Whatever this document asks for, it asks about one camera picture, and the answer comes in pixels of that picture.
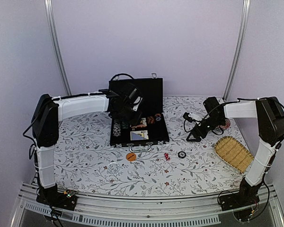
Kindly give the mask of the blue playing card box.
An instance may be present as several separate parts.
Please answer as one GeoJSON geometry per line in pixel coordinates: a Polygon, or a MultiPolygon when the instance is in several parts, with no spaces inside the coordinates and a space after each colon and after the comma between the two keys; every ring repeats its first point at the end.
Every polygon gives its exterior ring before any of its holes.
{"type": "Polygon", "coordinates": [[[148,131],[143,130],[143,131],[131,131],[130,132],[130,138],[131,141],[136,141],[136,140],[148,140],[148,131]]]}

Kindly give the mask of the black poker case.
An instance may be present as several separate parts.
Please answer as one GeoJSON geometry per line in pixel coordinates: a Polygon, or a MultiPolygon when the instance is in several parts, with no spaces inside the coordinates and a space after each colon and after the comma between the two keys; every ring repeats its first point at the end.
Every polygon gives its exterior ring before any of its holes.
{"type": "Polygon", "coordinates": [[[163,115],[163,79],[135,79],[127,73],[114,75],[109,81],[114,97],[109,101],[112,118],[110,146],[137,147],[169,142],[163,115]]]}

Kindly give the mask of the orange dealer button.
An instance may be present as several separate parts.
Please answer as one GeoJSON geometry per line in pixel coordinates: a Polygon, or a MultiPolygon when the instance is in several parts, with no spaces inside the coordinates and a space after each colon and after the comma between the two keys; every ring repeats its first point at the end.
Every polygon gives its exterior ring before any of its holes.
{"type": "Polygon", "coordinates": [[[137,158],[137,156],[136,156],[135,153],[128,153],[128,154],[126,155],[126,159],[127,159],[128,161],[130,161],[130,162],[135,161],[136,158],[137,158]]]}

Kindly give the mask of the red dice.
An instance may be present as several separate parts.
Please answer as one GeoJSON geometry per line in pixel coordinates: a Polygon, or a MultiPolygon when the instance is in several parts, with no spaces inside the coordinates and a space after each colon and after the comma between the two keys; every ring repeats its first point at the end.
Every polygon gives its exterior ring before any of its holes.
{"type": "Polygon", "coordinates": [[[170,157],[169,157],[168,153],[165,153],[164,157],[165,157],[166,160],[170,160],[170,157]]]}

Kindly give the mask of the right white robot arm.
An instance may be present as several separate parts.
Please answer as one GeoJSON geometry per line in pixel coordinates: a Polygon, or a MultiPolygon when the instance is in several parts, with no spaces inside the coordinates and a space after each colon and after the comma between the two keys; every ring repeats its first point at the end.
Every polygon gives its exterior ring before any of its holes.
{"type": "Polygon", "coordinates": [[[185,112],[185,121],[195,125],[188,131],[187,141],[200,142],[210,131],[224,126],[227,119],[252,118],[257,120],[259,144],[251,168],[240,183],[240,192],[235,196],[239,206],[246,206],[263,184],[272,165],[275,153],[284,140],[284,105],[277,97],[255,99],[238,98],[236,101],[219,103],[216,97],[209,97],[203,105],[207,111],[204,117],[185,112]]]}

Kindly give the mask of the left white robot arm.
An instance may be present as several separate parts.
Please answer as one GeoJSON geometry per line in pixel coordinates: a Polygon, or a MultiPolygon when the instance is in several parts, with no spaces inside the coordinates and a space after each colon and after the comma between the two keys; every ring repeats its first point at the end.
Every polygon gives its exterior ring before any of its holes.
{"type": "Polygon", "coordinates": [[[59,138],[59,123],[66,118],[95,112],[108,112],[112,119],[136,125],[142,115],[139,109],[143,94],[136,79],[129,76],[118,88],[72,96],[51,97],[43,94],[36,106],[28,129],[32,131],[37,160],[39,193],[50,204],[61,201],[54,177],[53,153],[59,138]]]}

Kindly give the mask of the green chip stack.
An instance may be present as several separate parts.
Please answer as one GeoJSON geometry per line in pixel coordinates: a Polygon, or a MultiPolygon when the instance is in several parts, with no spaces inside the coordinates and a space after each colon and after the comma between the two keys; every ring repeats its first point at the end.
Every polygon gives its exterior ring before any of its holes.
{"type": "Polygon", "coordinates": [[[130,128],[130,124],[127,122],[122,122],[121,123],[121,129],[129,129],[130,128]]]}

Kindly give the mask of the card deck in case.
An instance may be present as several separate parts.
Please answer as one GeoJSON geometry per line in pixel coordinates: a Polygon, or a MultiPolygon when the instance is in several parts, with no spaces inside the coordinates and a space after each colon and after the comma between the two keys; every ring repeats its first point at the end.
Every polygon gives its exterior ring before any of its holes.
{"type": "Polygon", "coordinates": [[[136,125],[136,128],[145,128],[147,127],[146,118],[141,118],[140,122],[136,125]]]}

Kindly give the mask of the red patterned bowl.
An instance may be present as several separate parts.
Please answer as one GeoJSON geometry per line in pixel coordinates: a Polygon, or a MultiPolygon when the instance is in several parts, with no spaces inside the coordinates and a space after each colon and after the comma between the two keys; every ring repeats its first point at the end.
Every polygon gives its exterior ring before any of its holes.
{"type": "Polygon", "coordinates": [[[229,120],[229,119],[226,119],[224,125],[219,125],[219,126],[217,126],[216,128],[217,128],[217,129],[226,130],[226,129],[228,129],[230,126],[231,126],[230,120],[229,120]]]}

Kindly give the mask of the woven bamboo tray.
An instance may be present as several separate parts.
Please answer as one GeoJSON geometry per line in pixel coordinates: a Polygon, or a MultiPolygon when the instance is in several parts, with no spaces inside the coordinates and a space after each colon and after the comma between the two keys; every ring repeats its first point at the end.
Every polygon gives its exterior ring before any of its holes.
{"type": "Polygon", "coordinates": [[[250,151],[231,136],[219,139],[214,146],[214,151],[220,159],[242,174],[254,160],[250,151]]]}

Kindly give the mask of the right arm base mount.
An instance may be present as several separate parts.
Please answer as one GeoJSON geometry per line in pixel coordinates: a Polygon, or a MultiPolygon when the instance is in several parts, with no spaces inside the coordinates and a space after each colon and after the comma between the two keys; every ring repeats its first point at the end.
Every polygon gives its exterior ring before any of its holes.
{"type": "Polygon", "coordinates": [[[217,202],[220,205],[222,211],[233,210],[249,205],[256,205],[257,203],[259,203],[259,201],[260,199],[258,196],[258,190],[240,190],[237,193],[223,191],[218,195],[217,198],[217,202]]]}

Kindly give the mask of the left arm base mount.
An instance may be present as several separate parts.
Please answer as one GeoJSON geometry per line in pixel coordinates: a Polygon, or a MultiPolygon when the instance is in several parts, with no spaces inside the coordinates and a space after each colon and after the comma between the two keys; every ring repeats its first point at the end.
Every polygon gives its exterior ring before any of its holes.
{"type": "Polygon", "coordinates": [[[78,197],[71,195],[70,197],[63,192],[58,192],[56,186],[51,188],[40,187],[37,193],[36,201],[54,208],[74,211],[78,197]]]}

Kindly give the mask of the right aluminium frame post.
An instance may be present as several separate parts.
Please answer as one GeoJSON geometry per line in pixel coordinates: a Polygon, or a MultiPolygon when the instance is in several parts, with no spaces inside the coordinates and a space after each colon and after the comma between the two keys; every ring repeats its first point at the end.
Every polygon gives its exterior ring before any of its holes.
{"type": "Polygon", "coordinates": [[[242,6],[239,33],[238,33],[238,38],[236,42],[235,52],[234,52],[228,80],[226,83],[226,87],[223,93],[224,101],[227,101],[229,99],[231,88],[235,80],[235,75],[236,75],[237,67],[238,67],[239,60],[240,60],[241,49],[244,43],[245,32],[246,32],[247,25],[248,25],[249,10],[250,10],[250,0],[244,0],[243,6],[242,6]]]}

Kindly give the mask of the aluminium frame post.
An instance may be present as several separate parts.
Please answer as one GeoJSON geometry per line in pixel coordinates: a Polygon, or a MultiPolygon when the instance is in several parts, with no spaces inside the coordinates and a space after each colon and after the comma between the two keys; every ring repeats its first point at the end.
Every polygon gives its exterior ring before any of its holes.
{"type": "Polygon", "coordinates": [[[239,60],[240,60],[241,49],[244,43],[245,32],[246,32],[247,25],[248,25],[249,10],[250,10],[250,0],[244,0],[243,6],[242,6],[239,33],[238,33],[238,38],[236,42],[235,52],[234,52],[228,80],[226,83],[226,87],[223,93],[224,101],[227,101],[229,99],[231,88],[235,80],[235,75],[236,75],[237,67],[238,67],[239,60]]]}
{"type": "Polygon", "coordinates": [[[59,40],[58,40],[58,35],[57,35],[57,30],[56,30],[56,25],[55,25],[55,20],[54,20],[54,14],[53,14],[53,3],[51,0],[45,0],[44,6],[45,6],[45,13],[47,17],[48,26],[49,26],[49,31],[50,31],[50,35],[51,35],[51,39],[53,43],[53,49],[54,49],[55,57],[57,60],[60,76],[62,79],[62,84],[63,84],[66,94],[70,96],[72,92],[71,92],[71,87],[70,87],[70,84],[69,84],[69,81],[66,75],[65,66],[63,63],[62,54],[60,50],[60,45],[59,45],[59,40]]]}

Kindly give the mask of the left aluminium frame post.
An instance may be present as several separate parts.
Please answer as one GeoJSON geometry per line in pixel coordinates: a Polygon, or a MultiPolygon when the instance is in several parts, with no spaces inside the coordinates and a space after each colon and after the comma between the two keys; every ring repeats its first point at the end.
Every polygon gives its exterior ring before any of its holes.
{"type": "Polygon", "coordinates": [[[54,20],[54,14],[53,14],[53,3],[51,0],[45,0],[44,6],[45,6],[45,13],[47,17],[48,26],[49,26],[49,31],[50,31],[50,35],[51,35],[51,39],[53,43],[53,49],[54,49],[55,57],[57,60],[60,76],[62,79],[62,84],[63,84],[66,94],[70,96],[72,92],[71,92],[71,87],[70,87],[70,84],[69,84],[69,81],[66,75],[65,66],[63,63],[62,54],[60,50],[60,45],[59,45],[59,40],[58,40],[58,35],[57,35],[57,30],[56,30],[56,25],[55,25],[55,20],[54,20]]]}

